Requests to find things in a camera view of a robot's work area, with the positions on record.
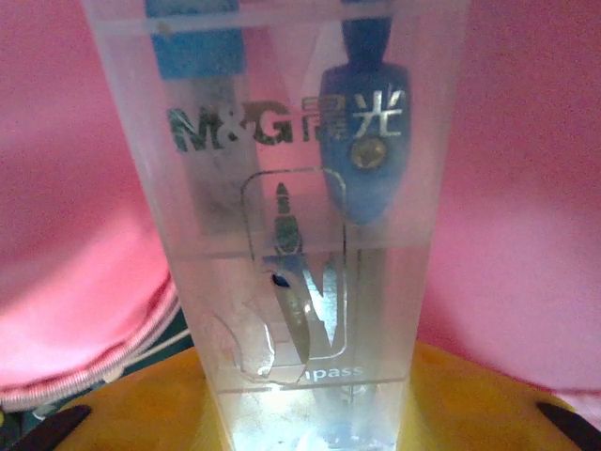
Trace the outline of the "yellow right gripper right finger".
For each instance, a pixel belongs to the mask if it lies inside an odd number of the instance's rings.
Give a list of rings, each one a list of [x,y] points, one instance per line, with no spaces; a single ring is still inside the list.
[[[600,430],[550,392],[419,342],[401,450],[597,450]]]

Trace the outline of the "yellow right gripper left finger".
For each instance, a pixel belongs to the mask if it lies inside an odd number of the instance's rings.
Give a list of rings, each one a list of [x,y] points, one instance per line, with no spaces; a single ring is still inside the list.
[[[195,350],[73,399],[11,450],[228,450]]]

